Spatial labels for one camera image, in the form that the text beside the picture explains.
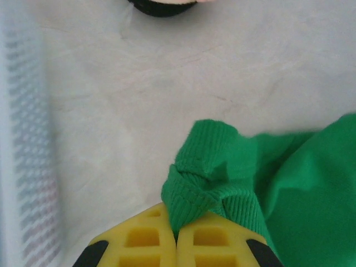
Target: marble surface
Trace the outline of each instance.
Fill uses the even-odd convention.
[[[27,0],[43,30],[68,267],[160,201],[193,122],[326,126],[356,107],[354,0],[219,0],[170,19],[126,0]]]

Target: green cloth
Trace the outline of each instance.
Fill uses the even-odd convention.
[[[197,121],[161,197],[176,237],[210,210],[264,236],[286,267],[355,267],[356,115],[281,136]]]

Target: ribbed green cuff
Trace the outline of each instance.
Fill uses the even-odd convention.
[[[175,165],[178,171],[213,180],[211,174],[226,161],[227,151],[236,143],[237,135],[235,128],[221,121],[195,122],[177,154]]]
[[[202,180],[189,173],[179,173],[171,165],[167,181],[162,188],[162,201],[169,212],[169,220],[175,237],[186,224],[200,218],[219,203],[218,196],[200,189],[194,181]]]
[[[223,199],[222,203],[225,207],[227,219],[263,236],[267,244],[276,253],[263,213],[254,193],[244,191],[243,194]]]

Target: perforated white panel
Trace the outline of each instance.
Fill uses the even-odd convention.
[[[17,0],[0,1],[5,20],[5,64],[14,179],[25,267],[47,267],[61,250],[58,188],[52,165],[51,136],[41,42],[36,26]]]

